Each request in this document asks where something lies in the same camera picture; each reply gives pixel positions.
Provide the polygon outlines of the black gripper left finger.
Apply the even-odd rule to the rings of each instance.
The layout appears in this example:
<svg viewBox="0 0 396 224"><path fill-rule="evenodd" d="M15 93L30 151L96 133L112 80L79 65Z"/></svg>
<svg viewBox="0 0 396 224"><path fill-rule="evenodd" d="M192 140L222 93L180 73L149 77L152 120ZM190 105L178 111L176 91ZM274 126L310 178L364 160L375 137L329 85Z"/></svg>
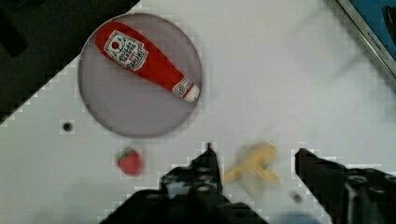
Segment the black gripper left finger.
<svg viewBox="0 0 396 224"><path fill-rule="evenodd" d="M157 189L134 193L100 224L268 224L222 190L217 153L207 144L189 165L164 175Z"/></svg>

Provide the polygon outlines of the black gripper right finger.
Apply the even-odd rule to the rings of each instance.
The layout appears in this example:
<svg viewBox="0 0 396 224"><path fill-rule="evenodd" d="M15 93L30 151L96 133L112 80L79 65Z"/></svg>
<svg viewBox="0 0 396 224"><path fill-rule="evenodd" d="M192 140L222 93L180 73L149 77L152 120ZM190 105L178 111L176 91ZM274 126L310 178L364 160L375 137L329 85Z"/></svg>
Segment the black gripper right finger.
<svg viewBox="0 0 396 224"><path fill-rule="evenodd" d="M305 148L295 154L295 173L332 224L396 224L396 179L374 168L347 168Z"/></svg>

